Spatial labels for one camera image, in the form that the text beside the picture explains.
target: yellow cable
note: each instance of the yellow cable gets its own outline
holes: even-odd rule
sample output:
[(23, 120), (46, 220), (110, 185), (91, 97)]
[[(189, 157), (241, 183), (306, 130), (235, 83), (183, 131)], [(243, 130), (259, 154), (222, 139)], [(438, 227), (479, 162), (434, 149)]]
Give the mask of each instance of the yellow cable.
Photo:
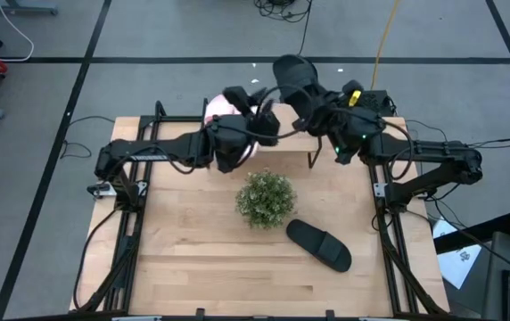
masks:
[(370, 90), (374, 89), (376, 78), (378, 77), (378, 62), (380, 62), (380, 55), (382, 54), (383, 43), (386, 41), (386, 37), (390, 32), (391, 22), (394, 20), (394, 16), (396, 15), (396, 9), (398, 9), (399, 1), (401, 0), (394, 0), (394, 6), (393, 8), (391, 8), (390, 18), (388, 19), (388, 23), (386, 24), (386, 29), (383, 31), (380, 46), (378, 46), (378, 53), (376, 54), (376, 62), (374, 63), (374, 74), (372, 75), (372, 85), (370, 86)]

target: power cord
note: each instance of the power cord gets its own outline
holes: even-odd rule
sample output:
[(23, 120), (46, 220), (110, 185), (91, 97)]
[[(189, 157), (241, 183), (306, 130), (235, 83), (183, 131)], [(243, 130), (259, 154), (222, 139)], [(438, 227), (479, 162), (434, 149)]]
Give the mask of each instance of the power cord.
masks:
[(307, 38), (308, 18), (310, 17), (310, 9), (312, 8), (313, 0), (306, 0), (308, 3), (307, 9), (302, 12), (286, 12), (285, 11), (295, 3), (295, 0), (253, 0), (255, 7), (259, 9), (259, 15), (276, 21), (287, 21), (290, 23), (297, 23), (307, 18), (305, 21), (305, 29), (302, 33), (302, 41), (300, 42), (300, 49), (297, 54), (302, 53), (302, 48), (305, 45)]
[[(372, 220), (370, 221), (370, 226), (374, 229), (374, 231), (376, 232), (380, 232), (380, 229), (377, 228), (376, 226), (374, 226), (374, 221), (376, 220), (376, 218), (378, 218), (378, 214), (374, 214), (374, 216), (372, 217)], [(394, 222), (394, 216), (390, 216), (390, 221), (388, 223), (386, 223), (386, 228), (390, 227), (391, 224)]]
[(415, 124), (420, 124), (422, 126), (424, 126), (425, 128), (429, 128), (429, 129), (432, 129), (432, 130), (436, 130), (436, 131), (439, 131), (442, 135), (443, 135), (443, 139), (448, 142), (448, 136), (445, 135), (445, 132), (443, 130), (441, 130), (441, 128), (435, 128), (435, 127), (431, 127), (425, 123), (423, 123), (422, 121), (419, 121), (419, 120), (415, 120), (415, 119), (407, 119), (406, 120), (406, 123), (408, 122), (413, 122)]
[[(88, 149), (88, 147), (86, 147), (85, 145), (83, 145), (81, 143), (69, 143), (66, 139), (63, 140), (62, 143), (63, 143), (64, 148), (62, 150), (61, 156), (59, 156), (60, 160), (67, 158), (67, 157), (87, 159), (87, 158), (91, 158), (91, 156), (93, 156), (93, 153), (91, 152), (91, 150)], [(76, 155), (76, 154), (67, 153), (67, 149), (69, 148), (69, 146), (79, 146), (87, 152), (87, 155)]]
[(31, 55), (33, 55), (33, 51), (35, 50), (35, 44), (33, 43), (33, 41), (31, 41), (31, 39), (29, 39), (29, 37), (25, 36), (25, 34), (23, 32), (21, 32), (21, 30), (19, 30), (17, 27), (15, 27), (15, 25), (9, 20), (9, 18), (7, 18), (7, 15), (5, 14), (4, 8), (2, 7), (1, 4), (0, 4), (0, 12), (4, 16), (4, 18), (7, 21), (7, 23), (9, 23), (9, 25), (12, 26), (12, 28), (15, 31), (17, 31), (17, 33), (19, 33), (22, 37), (24, 37), (25, 40), (27, 40), (29, 42), (29, 44), (31, 45), (31, 50), (29, 50), (29, 54), (25, 58), (20, 58), (20, 59), (0, 59), (0, 61), (2, 61), (2, 62), (26, 62), (26, 61), (28, 61), (29, 58), (31, 58)]
[(380, 45), (378, 46), (378, 52), (376, 53), (376, 60), (374, 63), (374, 73), (372, 74), (372, 85), (370, 85), (370, 90), (374, 90), (374, 85), (376, 84), (376, 80), (378, 78), (378, 64), (380, 63), (380, 56), (382, 55), (383, 44), (386, 42), (388, 33), (390, 33), (391, 22), (394, 20), (394, 17), (396, 16), (399, 1), (401, 0), (394, 0), (394, 5), (391, 8), (390, 18), (386, 23), (386, 29), (383, 31), (382, 40), (380, 40)]
[[(145, 188), (140, 191), (138, 194), (139, 196), (142, 195), (144, 192), (148, 190), (148, 185), (146, 185)], [(80, 309), (80, 305), (78, 304), (78, 298), (77, 298), (77, 291), (78, 291), (78, 282), (80, 280), (80, 276), (83, 273), (83, 266), (85, 265), (85, 256), (86, 256), (86, 250), (88, 249), (88, 245), (91, 243), (91, 240), (93, 239), (93, 236), (95, 236), (96, 231), (101, 228), (101, 226), (104, 225), (111, 217), (120, 209), (115, 208), (112, 210), (106, 217), (103, 218), (96, 226), (93, 228), (91, 233), (88, 235), (85, 241), (85, 245), (83, 246), (83, 251), (80, 254), (80, 263), (78, 264), (78, 271), (77, 271), (77, 277), (75, 278), (75, 286), (73, 288), (73, 304), (75, 305), (76, 309)]]
[[(451, 213), (455, 216), (457, 222), (452, 222), (451, 220), (447, 219), (445, 217), (445, 215), (443, 215), (443, 212), (441, 212), (441, 209), (439, 207), (439, 204), (438, 202), (442, 203), (444, 206), (446, 206), (449, 211), (451, 211)], [(464, 229), (462, 228), (467, 228), (467, 226), (463, 223), (461, 223), (461, 221), (459, 220), (459, 218), (457, 217), (457, 214), (443, 201), (438, 201), (435, 203), (435, 208), (437, 209), (437, 211), (440, 213), (441, 215), (441, 218), (436, 218), (434, 217), (433, 215), (431, 215), (430, 213), (427, 213), (427, 216), (434, 219), (434, 220), (441, 220), (441, 221), (445, 221), (447, 223), (449, 223), (451, 226), (453, 226), (457, 231), (459, 231), (459, 233), (461, 233), (462, 235), (464, 235), (465, 237), (471, 239), (473, 242), (475, 242), (476, 244), (478, 244), (479, 246), (481, 246), (483, 249), (485, 249), (486, 251), (488, 251), (489, 253), (491, 253), (492, 255), (498, 257), (499, 259), (502, 259), (505, 263), (507, 263), (509, 266), (510, 266), (510, 260), (505, 258), (504, 256), (496, 253), (495, 251), (493, 251), (489, 246), (487, 246), (487, 244), (479, 241), (475, 236), (467, 233)], [(427, 217), (425, 217), (424, 215), (420, 214), (420, 213), (416, 213), (412, 210), (407, 210), (407, 212), (411, 213), (411, 214), (414, 214), (414, 215), (417, 215), (418, 217), (420, 218), (423, 218), (425, 220), (428, 221), (428, 223), (432, 223)]]
[(474, 147), (474, 146), (481, 147), (481, 146), (484, 146), (486, 144), (506, 143), (506, 142), (510, 142), (510, 138), (495, 139), (495, 140), (484, 141), (484, 142), (479, 142), (479, 143), (471, 143), (471, 144), (468, 144), (468, 145), (472, 146), (472, 147)]
[[(67, 128), (70, 128), (74, 124), (76, 124), (76, 123), (78, 123), (80, 121), (83, 121), (83, 120), (87, 120), (87, 119), (102, 119), (102, 120), (106, 120), (106, 121), (114, 124), (114, 120), (112, 120), (110, 118), (107, 118), (107, 117), (104, 117), (104, 116), (95, 115), (95, 116), (87, 116), (87, 117), (83, 117), (83, 118), (80, 118), (80, 119), (75, 119), (71, 123), (69, 123)], [(69, 142), (66, 139), (63, 140), (62, 143), (63, 143), (64, 149), (63, 149), (63, 151), (61, 153), (61, 156), (59, 156), (60, 160), (62, 160), (64, 158), (67, 158), (67, 157), (80, 158), (80, 159), (88, 159), (88, 158), (91, 158), (93, 156), (93, 153), (91, 152), (91, 150), (88, 147), (86, 147), (85, 145), (81, 144), (81, 143)], [(72, 153), (67, 153), (67, 149), (69, 148), (69, 146), (79, 146), (79, 147), (83, 148), (85, 151), (87, 151), (87, 155), (76, 155), (76, 154), (72, 154)]]

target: slipper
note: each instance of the slipper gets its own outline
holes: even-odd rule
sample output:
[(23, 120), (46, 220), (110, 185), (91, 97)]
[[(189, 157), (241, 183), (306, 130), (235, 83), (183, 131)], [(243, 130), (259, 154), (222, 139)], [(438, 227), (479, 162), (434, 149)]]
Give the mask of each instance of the slipper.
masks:
[(329, 268), (346, 272), (352, 263), (348, 248), (330, 233), (294, 219), (287, 226), (289, 238)]
[(313, 111), (311, 102), (296, 87), (307, 89), (308, 86), (316, 86), (317, 68), (306, 58), (286, 54), (273, 62), (273, 74), (281, 88), (281, 102), (290, 104), (299, 118), (307, 119)]

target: black cable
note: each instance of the black cable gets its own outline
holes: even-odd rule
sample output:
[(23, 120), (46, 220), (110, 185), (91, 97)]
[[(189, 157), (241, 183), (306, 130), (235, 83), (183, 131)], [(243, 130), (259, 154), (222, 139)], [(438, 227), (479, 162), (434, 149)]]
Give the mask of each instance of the black cable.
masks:
[(113, 119), (110, 119), (110, 118), (107, 118), (107, 117), (104, 117), (104, 116), (94, 115), (94, 116), (86, 116), (86, 117), (83, 117), (83, 118), (75, 119), (75, 120), (73, 120), (72, 122), (69, 123), (68, 128), (71, 127), (75, 123), (78, 123), (80, 121), (87, 120), (87, 119), (102, 119), (102, 120), (106, 120), (106, 121), (109, 121), (112, 124), (114, 124), (114, 120)]
[(498, 149), (498, 148), (508, 148), (510, 145), (504, 145), (504, 146), (476, 146), (473, 147), (474, 149)]
[(391, 161), (389, 170), (390, 170), (391, 179), (393, 179), (393, 180), (399, 180), (399, 179), (403, 178), (407, 174), (407, 172), (409, 171), (409, 168), (411, 168), (412, 163), (414, 162), (414, 154), (412, 152), (409, 154), (409, 157), (407, 158), (407, 164), (406, 164), (406, 167), (404, 168), (404, 171), (401, 174), (399, 174), (397, 177), (395, 177), (393, 175), (393, 173), (392, 173), (392, 169), (393, 169), (394, 163), (396, 162), (398, 157), (400, 155), (402, 155), (404, 152), (408, 152), (408, 151), (413, 151), (414, 150), (414, 140), (412, 139), (412, 137), (409, 135), (409, 133), (404, 128), (402, 128), (401, 126), (398, 126), (396, 124), (393, 124), (393, 123), (391, 123), (389, 121), (386, 121), (385, 119), (382, 119), (382, 118), (379, 118), (378, 120), (372, 120), (372, 119), (369, 119), (368, 117), (357, 115), (356, 113), (352, 112), (352, 110), (347, 109), (347, 108), (336, 107), (336, 108), (332, 108), (332, 110), (333, 111), (345, 112), (345, 113), (349, 114), (352, 117), (356, 117), (356, 118), (362, 119), (364, 121), (369, 121), (369, 122), (374, 123), (374, 124), (377, 124), (378, 120), (381, 120), (387, 126), (390, 126), (392, 128), (396, 128), (400, 133), (402, 133), (406, 137), (407, 143), (409, 144), (409, 147), (407, 149), (404, 149), (404, 150), (398, 152), (396, 155), (394, 155), (394, 157), (393, 157), (393, 159)]
[(116, 213), (119, 209), (114, 209), (112, 212), (103, 218), (96, 226), (93, 228), (91, 233), (88, 235), (85, 246), (83, 246), (83, 251), (80, 254), (80, 263), (78, 265), (78, 271), (77, 271), (77, 277), (75, 279), (75, 286), (73, 287), (73, 304), (75, 305), (76, 309), (80, 309), (80, 305), (78, 304), (78, 298), (77, 298), (77, 290), (78, 290), (78, 282), (80, 280), (80, 276), (83, 273), (83, 266), (85, 265), (85, 256), (86, 256), (86, 249), (88, 248), (88, 245), (91, 242), (91, 239), (93, 239), (93, 236), (95, 235), (95, 232), (104, 224), (106, 221), (108, 221), (114, 213)]
[[(374, 226), (374, 221), (378, 218), (378, 214), (374, 214), (374, 216), (372, 217), (372, 220), (370, 221), (370, 226), (374, 229), (374, 231), (377, 231), (377, 232), (380, 232), (380, 229), (378, 229), (376, 226)], [(394, 216), (393, 215), (390, 215), (390, 221), (388, 223), (386, 223), (386, 228), (390, 227), (391, 224), (394, 222)]]
[(302, 41), (300, 42), (300, 49), (299, 53), (302, 53), (302, 48), (305, 46), (305, 40), (307, 39), (307, 27), (308, 27), (308, 20), (310, 19), (310, 8), (312, 7), (312, 0), (308, 1), (308, 9), (307, 9), (307, 21), (305, 21), (305, 29), (302, 32)]
[(475, 146), (475, 145), (483, 146), (483, 145), (485, 145), (485, 144), (491, 144), (491, 143), (505, 143), (505, 142), (510, 142), (510, 138), (495, 139), (495, 140), (490, 140), (490, 141), (484, 141), (484, 142), (478, 142), (478, 143), (471, 143), (471, 144), (468, 144), (468, 145), (469, 145), (469, 146)]
[[(102, 119), (102, 120), (106, 120), (106, 121), (109, 121), (112, 124), (114, 124), (114, 120), (113, 119), (110, 119), (110, 118), (107, 118), (107, 117), (104, 117), (104, 116), (94, 115), (94, 116), (86, 116), (86, 117), (83, 117), (83, 118), (75, 119), (71, 123), (69, 123), (67, 128), (70, 128), (72, 125), (74, 125), (74, 124), (76, 124), (76, 123), (78, 123), (80, 121), (87, 120), (87, 119)], [(74, 157), (74, 158), (80, 158), (80, 159), (88, 159), (88, 158), (91, 158), (93, 156), (93, 153), (91, 152), (91, 150), (88, 147), (86, 147), (85, 145), (81, 144), (81, 143), (69, 142), (69, 141), (67, 141), (65, 139), (65, 140), (63, 140), (63, 144), (65, 145), (65, 148), (64, 148), (61, 156), (59, 157), (60, 160), (62, 160), (64, 158), (67, 158), (67, 157)], [(82, 147), (83, 149), (85, 149), (88, 152), (88, 155), (82, 156), (82, 155), (75, 155), (75, 154), (66, 154), (67, 148), (69, 146), (71, 146), (71, 145), (76, 145), (76, 146)]]
[(107, 173), (107, 175), (105, 176), (108, 177), (111, 173), (113, 173), (117, 168), (118, 166), (122, 166), (124, 165), (124, 163), (130, 159), (132, 156), (135, 156), (137, 155), (138, 153), (140, 152), (144, 152), (144, 151), (147, 151), (147, 150), (150, 150), (150, 149), (155, 149), (155, 150), (158, 150), (160, 152), (162, 152), (164, 155), (167, 156), (167, 160), (168, 160), (168, 163), (180, 174), (184, 174), (184, 175), (189, 175), (189, 174), (192, 174), (193, 171), (195, 170), (195, 166), (197, 165), (197, 155), (198, 155), (198, 152), (200, 150), (200, 142), (201, 140), (198, 139), (198, 144), (196, 145), (196, 153), (195, 153), (195, 156), (194, 156), (194, 160), (193, 160), (193, 165), (192, 167), (188, 170), (188, 171), (184, 171), (183, 169), (181, 169), (180, 167), (176, 166), (176, 163), (169, 157), (169, 154), (161, 147), (159, 147), (158, 145), (156, 144), (153, 144), (153, 143), (150, 143), (149, 146), (146, 146), (146, 147), (143, 147), (139, 150), (136, 150), (126, 156), (124, 156), (121, 160), (119, 160), (118, 163), (116, 163), (115, 166), (113, 166), (111, 168), (111, 170)]
[(455, 186), (453, 186), (450, 190), (446, 191), (442, 196), (438, 197), (438, 198), (435, 198), (435, 196), (431, 196), (431, 197), (428, 197), (425, 201), (426, 202), (437, 202), (437, 201), (441, 201), (443, 200), (444, 198), (446, 198), (449, 194), (453, 193), (453, 191), (455, 191), (461, 184), (460, 183), (457, 183), (455, 184)]
[(288, 132), (286, 134), (282, 134), (282, 135), (279, 135), (279, 136), (270, 136), (270, 135), (263, 135), (263, 134), (253, 133), (253, 132), (251, 132), (249, 130), (245, 130), (245, 129), (232, 128), (232, 127), (229, 127), (229, 126), (221, 126), (221, 125), (219, 125), (218, 127), (219, 128), (223, 128), (223, 129), (233, 130), (233, 131), (236, 131), (238, 133), (245, 134), (245, 135), (251, 135), (251, 136), (254, 136), (254, 137), (266, 138), (266, 139), (283, 139), (283, 138), (286, 138), (286, 137), (293, 136), (293, 135), (295, 135), (295, 134), (300, 132), (300, 129), (294, 129), (293, 131)]
[[(414, 214), (414, 215), (417, 215), (418, 217), (425, 219), (427, 221), (427, 223), (430, 224), (430, 226), (432, 225), (432, 222), (427, 217), (425, 217), (424, 215), (422, 215), (420, 213), (417, 213), (417, 212), (414, 212), (412, 210), (408, 210), (408, 209), (406, 209), (406, 212)], [(430, 218), (436, 219), (436, 220), (444, 220), (444, 219), (441, 219), (441, 218), (435, 218), (432, 215), (430, 215), (430, 213), (427, 213), (427, 216), (430, 217)]]
[[(93, 153), (91, 152), (91, 150), (88, 149), (88, 147), (86, 147), (85, 145), (83, 145), (81, 143), (69, 143), (66, 139), (63, 140), (62, 143), (64, 145), (64, 148), (62, 150), (61, 156), (59, 156), (60, 160), (62, 160), (64, 158), (67, 158), (67, 157), (86, 159), (86, 158), (91, 158), (91, 156), (93, 156)], [(79, 146), (79, 147), (82, 147), (82, 148), (84, 148), (88, 152), (88, 154), (87, 155), (67, 154), (67, 149), (69, 148), (69, 146)]]
[[(455, 217), (455, 220), (457, 221), (457, 223), (462, 226), (463, 228), (467, 228), (467, 225), (461, 223), (461, 219), (459, 218), (459, 216), (449, 207), (449, 205), (447, 205), (444, 201), (442, 200), (436, 200), (437, 202), (440, 202), (441, 204), (443, 204), (445, 207), (448, 208), (448, 210), (451, 212), (451, 214), (453, 214), (453, 216)], [(439, 209), (439, 204), (438, 203), (435, 203), (435, 208), (438, 209), (438, 211), (440, 211)]]
[[(440, 207), (438, 206), (438, 203), (435, 202), (435, 208), (437, 209), (437, 211), (440, 213), (440, 215), (443, 217), (443, 220), (445, 220), (446, 222), (448, 222), (452, 227), (454, 227), (459, 233), (461, 233), (462, 235), (464, 235), (465, 237), (469, 238), (470, 240), (472, 240), (473, 242), (475, 242), (476, 244), (479, 244), (483, 249), (487, 250), (489, 253), (491, 253), (492, 255), (498, 257), (499, 259), (502, 259), (506, 264), (508, 264), (510, 266), (510, 260), (505, 258), (504, 256), (496, 253), (495, 251), (493, 251), (489, 246), (487, 246), (487, 244), (479, 241), (479, 239), (477, 239), (475, 236), (467, 233), (465, 230), (463, 230), (462, 228), (458, 228), (455, 223), (451, 222), (450, 220), (448, 220), (444, 215), (443, 213), (441, 212), (440, 210)], [(455, 212), (448, 206), (449, 210), (451, 210), (451, 212), (455, 215), (455, 217), (457, 217), (457, 214), (455, 214)]]
[(408, 122), (413, 122), (413, 123), (416, 123), (416, 124), (420, 124), (420, 125), (422, 125), (422, 126), (424, 126), (424, 127), (426, 127), (426, 128), (433, 129), (433, 130), (437, 130), (437, 131), (439, 131), (439, 132), (443, 135), (443, 138), (445, 139), (445, 141), (446, 141), (446, 142), (448, 141), (448, 136), (447, 136), (447, 135), (445, 135), (445, 132), (444, 132), (443, 130), (441, 130), (440, 128), (431, 127), (431, 126), (426, 125), (426, 124), (424, 124), (423, 122), (421, 122), (421, 121), (419, 121), (419, 120), (415, 120), (415, 119), (407, 119), (407, 120), (406, 120), (406, 123), (408, 123)]
[(305, 16), (308, 16), (312, 0), (307, 0), (308, 7), (303, 12), (285, 13), (285, 11), (294, 4), (294, 2), (295, 0), (253, 0), (253, 4), (259, 9), (259, 15), (261, 17), (266, 17), (276, 21), (297, 23), (302, 21)]

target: floor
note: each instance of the floor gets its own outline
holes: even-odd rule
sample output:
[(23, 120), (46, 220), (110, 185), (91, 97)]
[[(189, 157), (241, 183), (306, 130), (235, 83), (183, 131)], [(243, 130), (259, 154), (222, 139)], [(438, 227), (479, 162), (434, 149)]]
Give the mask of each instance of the floor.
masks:
[[(298, 52), (304, 30), (303, 22), (260, 17), (251, 0), (47, 1), (59, 5), (57, 16), (10, 16), (36, 51), (28, 63), (11, 63), (0, 84), (0, 290), (16, 248), (25, 254), (20, 271), (19, 260), (12, 265), (11, 296), (0, 296), (5, 318), (69, 308), (93, 207), (85, 188), (95, 181), (95, 156), (56, 158), (71, 119), (151, 114), (158, 99), (170, 114), (192, 115), (225, 86), (273, 86), (273, 57)], [(319, 62), (324, 86), (369, 84), (391, 7), (315, 0), (302, 54)], [(0, 56), (29, 51), (1, 16), (0, 38)], [(376, 87), (389, 91), (400, 115), (442, 128), (449, 140), (510, 136), (510, 0), (403, 0), (383, 56)], [(91, 119), (66, 138), (96, 153), (110, 133), (111, 124)], [(510, 149), (482, 153), (484, 179), (447, 198), (467, 225), (510, 212)], [(35, 228), (27, 252), (18, 248), (24, 227)], [(482, 254), (449, 298), (479, 312), (485, 270)]]

